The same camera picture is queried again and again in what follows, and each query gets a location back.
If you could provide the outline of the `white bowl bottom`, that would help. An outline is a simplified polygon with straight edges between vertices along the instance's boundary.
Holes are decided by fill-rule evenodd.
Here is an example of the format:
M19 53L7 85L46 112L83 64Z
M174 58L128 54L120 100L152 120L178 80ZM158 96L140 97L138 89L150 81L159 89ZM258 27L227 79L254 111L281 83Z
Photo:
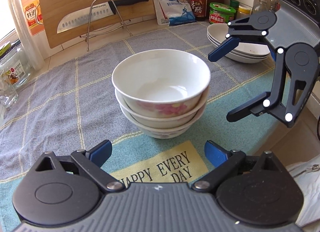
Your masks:
M152 127L145 126L143 124L140 124L137 120L135 120L131 114L125 111L123 106L120 106L120 109L122 113L125 115L128 121L133 123L136 127L138 127L144 134L147 136L151 136L153 138L157 139L170 139L174 138L177 136L180 136L184 132L186 132L196 121L199 120L199 118L202 117L204 110L206 108L206 104L204 104L195 114L195 116L185 123L184 125L175 127L175 128L170 128L170 129L156 129Z

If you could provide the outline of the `white bowl with pink flowers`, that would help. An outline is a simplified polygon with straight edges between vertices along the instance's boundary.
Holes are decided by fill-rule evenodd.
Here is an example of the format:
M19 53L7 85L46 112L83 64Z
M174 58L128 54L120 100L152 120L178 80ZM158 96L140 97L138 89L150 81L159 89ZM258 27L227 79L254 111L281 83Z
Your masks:
M136 53L112 73L114 88L144 117L171 118L196 107L210 83L210 69L196 55L174 49Z

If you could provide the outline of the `green lid sauce jar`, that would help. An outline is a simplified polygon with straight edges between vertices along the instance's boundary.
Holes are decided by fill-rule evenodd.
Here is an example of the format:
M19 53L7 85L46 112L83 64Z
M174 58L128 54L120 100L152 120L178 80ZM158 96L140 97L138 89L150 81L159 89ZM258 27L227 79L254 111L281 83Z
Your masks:
M234 19L236 10L226 4L211 2L209 11L209 23L228 23Z

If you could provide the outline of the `yellow lid spice jar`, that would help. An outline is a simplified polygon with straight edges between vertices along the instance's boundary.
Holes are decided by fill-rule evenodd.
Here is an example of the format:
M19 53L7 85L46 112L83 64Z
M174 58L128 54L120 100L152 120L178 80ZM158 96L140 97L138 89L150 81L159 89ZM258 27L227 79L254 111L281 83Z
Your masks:
M244 18L249 16L250 14L251 14L251 8L239 5L236 18L237 19Z

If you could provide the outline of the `green lid small jar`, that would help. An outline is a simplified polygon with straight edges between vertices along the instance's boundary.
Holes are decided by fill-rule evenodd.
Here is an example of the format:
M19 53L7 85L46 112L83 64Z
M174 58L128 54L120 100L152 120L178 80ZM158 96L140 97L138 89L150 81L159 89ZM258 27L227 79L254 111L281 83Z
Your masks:
M229 1L229 6L232 7L232 8L235 10L235 13L238 12L238 10L239 10L239 5L240 5L240 3L239 3L239 1L237 1L237 0L230 0L230 1Z

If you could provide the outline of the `clear glass bottle red cap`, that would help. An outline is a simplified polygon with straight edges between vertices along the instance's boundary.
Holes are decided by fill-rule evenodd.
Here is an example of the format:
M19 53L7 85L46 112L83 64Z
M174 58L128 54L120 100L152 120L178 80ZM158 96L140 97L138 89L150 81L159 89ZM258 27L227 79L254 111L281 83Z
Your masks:
M257 14L267 10L267 0L259 0L259 2L253 7L252 14Z

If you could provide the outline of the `grey blue checked towel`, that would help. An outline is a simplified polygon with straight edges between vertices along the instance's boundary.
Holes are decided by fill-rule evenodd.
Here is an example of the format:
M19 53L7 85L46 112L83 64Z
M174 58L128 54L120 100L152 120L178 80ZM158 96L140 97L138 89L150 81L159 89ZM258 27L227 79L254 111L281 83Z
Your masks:
M229 123L226 114L268 91L270 60L242 64L222 58L208 62L211 81L203 116L184 134L155 139L142 133L120 110L112 71L125 58L151 49L187 51L205 60L212 50L207 24L193 23L139 34L105 45L59 65L27 83L1 123L1 226L19 224L12 194L45 151L58 156L89 150L105 139L113 145L104 170L123 183L192 182L213 169L204 144L213 140L228 150L256 151L278 122L249 116Z

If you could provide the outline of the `white blue salt bag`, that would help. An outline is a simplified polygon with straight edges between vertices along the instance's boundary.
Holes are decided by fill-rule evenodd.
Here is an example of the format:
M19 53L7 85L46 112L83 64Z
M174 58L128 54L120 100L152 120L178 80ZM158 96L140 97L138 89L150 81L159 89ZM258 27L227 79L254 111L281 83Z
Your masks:
M196 21L188 2L153 0L158 25L176 26Z

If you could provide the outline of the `large glass jar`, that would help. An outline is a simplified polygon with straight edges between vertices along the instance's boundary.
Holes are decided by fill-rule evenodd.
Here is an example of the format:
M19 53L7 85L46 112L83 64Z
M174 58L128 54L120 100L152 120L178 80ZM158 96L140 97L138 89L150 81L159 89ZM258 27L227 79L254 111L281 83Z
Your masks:
M1 70L8 76L9 82L15 89L24 85L31 75L27 55L18 39L1 46Z

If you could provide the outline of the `orange cooking wine bottle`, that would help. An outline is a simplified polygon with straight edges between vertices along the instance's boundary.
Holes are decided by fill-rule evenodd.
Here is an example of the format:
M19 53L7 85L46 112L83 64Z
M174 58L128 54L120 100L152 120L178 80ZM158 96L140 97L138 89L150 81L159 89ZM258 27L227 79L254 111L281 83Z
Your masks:
M21 0L24 17L32 36L44 30L40 0Z

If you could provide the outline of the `plastic wrap roll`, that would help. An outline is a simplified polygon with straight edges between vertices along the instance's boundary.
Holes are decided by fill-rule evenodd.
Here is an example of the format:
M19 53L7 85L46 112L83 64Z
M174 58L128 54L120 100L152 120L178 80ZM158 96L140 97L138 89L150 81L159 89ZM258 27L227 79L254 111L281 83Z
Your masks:
M15 23L17 35L25 50L28 62L35 71L39 71L45 65L44 59L33 41L33 36L24 17L21 0L8 0L8 5Z

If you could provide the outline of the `black handled santoku knife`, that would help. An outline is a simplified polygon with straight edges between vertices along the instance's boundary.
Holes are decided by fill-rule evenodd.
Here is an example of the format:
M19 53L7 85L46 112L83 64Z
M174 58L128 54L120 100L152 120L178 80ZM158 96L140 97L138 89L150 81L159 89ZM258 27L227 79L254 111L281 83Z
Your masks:
M59 22L56 33L59 34L67 30L86 25L89 22L113 16L116 14L116 7L118 6L129 6L148 1L149 0L115 0L103 2L101 4L94 4L90 7L65 15Z

